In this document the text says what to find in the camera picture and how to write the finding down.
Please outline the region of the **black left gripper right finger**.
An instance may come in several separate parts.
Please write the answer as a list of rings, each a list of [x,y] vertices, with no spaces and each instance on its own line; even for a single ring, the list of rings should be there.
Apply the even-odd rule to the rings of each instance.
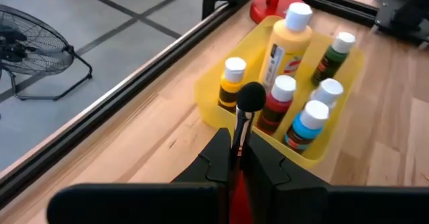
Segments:
[[[255,133],[243,163],[252,224],[325,224],[327,182]]]

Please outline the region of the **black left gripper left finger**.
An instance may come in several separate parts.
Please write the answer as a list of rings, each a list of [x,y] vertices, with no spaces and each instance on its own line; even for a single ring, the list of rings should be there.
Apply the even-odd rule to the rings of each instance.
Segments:
[[[193,162],[172,182],[213,184],[221,193],[229,193],[231,135],[227,128],[220,128],[208,141]]]

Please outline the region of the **small light blue paint bottle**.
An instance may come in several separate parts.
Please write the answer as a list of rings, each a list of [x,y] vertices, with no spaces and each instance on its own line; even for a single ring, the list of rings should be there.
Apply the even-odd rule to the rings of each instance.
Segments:
[[[286,131],[283,144],[302,154],[323,130],[330,109],[321,101],[308,101]]]

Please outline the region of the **small red paint bottle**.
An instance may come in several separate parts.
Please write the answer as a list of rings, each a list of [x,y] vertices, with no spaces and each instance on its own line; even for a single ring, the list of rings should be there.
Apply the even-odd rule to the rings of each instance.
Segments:
[[[294,78],[288,75],[279,75],[275,78],[257,120],[257,127],[262,132],[268,135],[275,133],[292,104],[295,91]]]

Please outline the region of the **round black-tipped silver ferrule paintbrush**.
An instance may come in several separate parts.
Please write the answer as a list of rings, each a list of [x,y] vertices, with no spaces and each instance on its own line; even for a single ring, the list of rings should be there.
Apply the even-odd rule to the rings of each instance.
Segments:
[[[236,123],[233,133],[230,160],[231,186],[237,182],[243,148],[249,143],[255,114],[262,110],[266,101],[264,87],[249,82],[237,94]]]

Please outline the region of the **small yellow paint bottle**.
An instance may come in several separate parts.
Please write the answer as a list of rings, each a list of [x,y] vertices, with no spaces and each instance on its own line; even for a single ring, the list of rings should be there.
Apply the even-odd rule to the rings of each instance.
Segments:
[[[218,106],[235,114],[237,94],[243,85],[246,62],[240,57],[225,60],[225,69],[221,75]]]

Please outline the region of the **small white paint bottle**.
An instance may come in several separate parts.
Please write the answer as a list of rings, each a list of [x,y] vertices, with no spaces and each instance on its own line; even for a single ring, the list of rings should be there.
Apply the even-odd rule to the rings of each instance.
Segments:
[[[309,100],[320,101],[328,106],[330,112],[336,106],[338,98],[344,93],[342,84],[333,79],[327,78],[320,82],[319,86],[310,93]]]

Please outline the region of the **large yellow paint bottle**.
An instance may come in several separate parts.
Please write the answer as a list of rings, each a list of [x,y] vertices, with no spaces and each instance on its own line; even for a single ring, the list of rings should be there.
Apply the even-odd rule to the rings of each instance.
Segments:
[[[312,39],[308,25],[312,9],[301,2],[290,4],[284,19],[274,23],[258,81],[270,91],[279,75],[293,77]]]

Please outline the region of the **small green paint bottle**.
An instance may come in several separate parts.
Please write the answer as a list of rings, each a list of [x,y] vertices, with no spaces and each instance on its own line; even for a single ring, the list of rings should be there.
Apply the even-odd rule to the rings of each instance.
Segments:
[[[349,56],[355,40],[356,37],[349,32],[339,32],[336,35],[311,77],[311,82],[314,86],[318,86],[325,79],[334,78],[343,62]]]

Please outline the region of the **translucent yellow plastic tray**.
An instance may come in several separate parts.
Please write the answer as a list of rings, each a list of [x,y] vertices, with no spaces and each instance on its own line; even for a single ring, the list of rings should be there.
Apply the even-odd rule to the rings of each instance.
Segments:
[[[225,60],[234,56],[244,59],[247,63],[247,68],[243,82],[248,83],[257,80],[272,27],[279,20],[278,16],[265,18],[233,50],[195,82],[194,99],[198,105],[200,116],[205,123],[215,128],[226,127],[230,132],[233,132],[235,115],[218,106],[221,75],[224,72]],[[298,154],[286,147],[282,143],[282,138],[295,116],[309,100],[311,92],[315,89],[311,82],[311,76],[331,42],[330,37],[316,32],[312,34],[310,45],[295,76],[297,91],[294,93],[292,106],[277,131],[273,135],[267,135],[258,128],[253,128],[256,134],[303,168],[311,168],[323,159],[325,151],[328,149],[330,138],[333,136],[339,122],[343,107],[353,89],[353,84],[364,65],[363,52],[356,47],[352,48],[348,58],[334,76],[334,79],[342,84],[344,93],[336,101],[328,121],[324,124],[324,129],[303,154]]]

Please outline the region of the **red desk lamp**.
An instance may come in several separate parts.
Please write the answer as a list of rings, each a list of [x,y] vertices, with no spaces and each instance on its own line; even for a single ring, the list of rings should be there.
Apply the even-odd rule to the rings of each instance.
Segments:
[[[303,3],[303,0],[252,0],[250,18],[260,23],[267,16],[276,15],[285,18],[286,12],[292,3]]]

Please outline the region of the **black floor fan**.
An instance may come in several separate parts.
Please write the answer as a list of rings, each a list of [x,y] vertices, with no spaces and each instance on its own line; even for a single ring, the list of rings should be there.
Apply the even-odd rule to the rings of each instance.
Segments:
[[[63,93],[56,96],[18,94],[17,74],[57,75],[67,70],[76,59],[88,68],[88,72]],[[0,4],[0,77],[3,72],[9,75],[13,96],[21,101],[57,101],[93,77],[92,66],[57,30],[28,13]]]

